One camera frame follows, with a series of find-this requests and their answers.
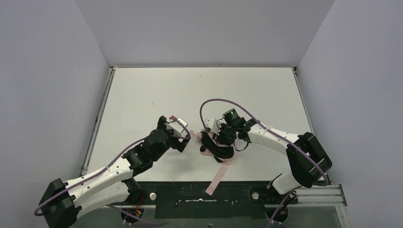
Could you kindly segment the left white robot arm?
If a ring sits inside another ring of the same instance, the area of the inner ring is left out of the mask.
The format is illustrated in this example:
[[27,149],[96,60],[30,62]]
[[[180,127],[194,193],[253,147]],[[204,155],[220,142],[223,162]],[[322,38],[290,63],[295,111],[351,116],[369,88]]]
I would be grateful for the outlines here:
[[141,190],[134,177],[152,168],[168,150],[183,152],[191,139],[187,126],[181,118],[161,116],[156,129],[105,167],[76,179],[50,182],[34,215],[43,216],[50,228],[69,228],[95,209],[138,199]]

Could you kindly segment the pink and black folding umbrella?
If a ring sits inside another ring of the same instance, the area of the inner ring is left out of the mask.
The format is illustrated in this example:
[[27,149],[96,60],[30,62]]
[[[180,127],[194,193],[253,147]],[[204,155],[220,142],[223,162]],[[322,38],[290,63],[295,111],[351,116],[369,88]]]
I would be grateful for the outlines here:
[[234,148],[232,146],[217,144],[212,139],[211,134],[207,132],[195,133],[194,131],[191,131],[191,135],[200,145],[199,151],[202,155],[211,156],[216,160],[216,162],[221,164],[214,179],[205,190],[208,195],[212,196],[233,160]]

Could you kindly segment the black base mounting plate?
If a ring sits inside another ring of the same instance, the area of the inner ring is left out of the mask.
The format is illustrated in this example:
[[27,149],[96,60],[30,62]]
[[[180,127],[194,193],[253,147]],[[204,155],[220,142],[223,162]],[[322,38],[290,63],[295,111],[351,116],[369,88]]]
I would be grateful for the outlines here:
[[267,181],[223,181],[212,195],[206,181],[139,182],[137,196],[115,205],[134,208],[137,204],[155,210],[156,219],[264,219],[271,215],[284,195]]

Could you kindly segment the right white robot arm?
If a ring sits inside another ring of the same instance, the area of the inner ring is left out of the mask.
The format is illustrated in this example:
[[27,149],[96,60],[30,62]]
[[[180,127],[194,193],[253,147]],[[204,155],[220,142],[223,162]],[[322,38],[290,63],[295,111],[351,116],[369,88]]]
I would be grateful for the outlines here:
[[231,146],[236,139],[248,144],[259,144],[275,150],[287,157],[290,171],[280,174],[270,184],[279,194],[286,194],[299,187],[311,188],[325,184],[325,175],[332,167],[332,161],[319,140],[311,132],[294,134],[283,132],[251,118],[240,117],[235,109],[225,112],[221,119],[209,122],[216,142]]

